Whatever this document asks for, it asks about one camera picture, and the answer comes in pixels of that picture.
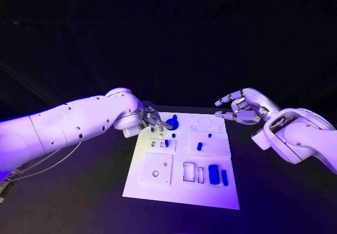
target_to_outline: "cable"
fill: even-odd
[[[20,170],[19,172],[16,172],[14,174],[9,174],[9,176],[4,179],[12,178],[13,176],[16,176],[17,174],[23,173],[26,170],[29,170],[30,168],[33,168],[35,166],[38,166],[46,159],[49,159],[58,152],[61,151],[56,150],[52,154],[49,154],[40,161],[38,161],[30,167],[25,168],[23,170]]]
[[[74,153],[74,151],[76,150],[76,148],[79,147],[79,145],[81,145],[81,142],[79,142],[78,146],[75,147],[75,149],[72,150],[72,152],[69,153],[69,155],[68,155],[53,166],[50,166],[50,167],[46,168],[45,170],[42,170],[42,171],[39,171],[39,172],[36,172],[36,173],[33,173],[33,174],[30,174],[30,175],[26,175],[26,176],[20,177],[20,178],[12,179],[10,181],[3,181],[3,182],[0,183],[0,186],[4,185],[6,183],[10,183],[10,182],[19,180],[19,179],[25,179],[25,178],[27,178],[27,177],[30,177],[30,176],[35,176],[36,174],[40,174],[42,172],[45,172],[46,170],[49,170],[50,168],[53,168],[53,167],[55,167],[58,164],[61,164],[61,163],[65,161],[65,159],[71,156],[71,154]]]

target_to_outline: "black table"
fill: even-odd
[[[212,114],[219,109],[158,107]],[[226,121],[241,210],[122,197],[137,137],[110,129],[48,172],[23,179],[0,205],[0,233],[337,233],[337,175],[310,157],[298,165]],[[38,166],[53,164],[74,146]]]

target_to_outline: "black background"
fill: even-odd
[[[334,122],[336,14],[334,1],[3,0],[0,118],[118,86],[194,107],[252,87]]]

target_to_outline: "robotic hand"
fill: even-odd
[[[108,128],[124,136],[147,126],[171,128],[151,102],[141,103],[125,88],[105,96],[72,101],[35,115],[0,122],[0,172],[10,172],[39,156],[101,135]]]
[[[215,116],[248,125],[265,121],[264,128],[252,135],[262,150],[272,147],[294,164],[313,155],[337,174],[337,131],[318,114],[303,108],[282,110],[252,88],[226,95],[216,106],[230,101],[233,113],[218,111]]]

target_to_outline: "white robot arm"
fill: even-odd
[[[233,113],[215,115],[242,124],[265,121],[252,135],[262,150],[269,147],[294,164],[315,156],[337,174],[337,131],[330,122],[307,109],[284,109],[255,89],[246,88],[226,95],[216,106],[232,101]]]
[[[157,109],[125,88],[105,96],[72,101],[35,115],[0,122],[0,172],[14,170],[39,156],[101,135],[114,125],[124,136],[161,122]]]

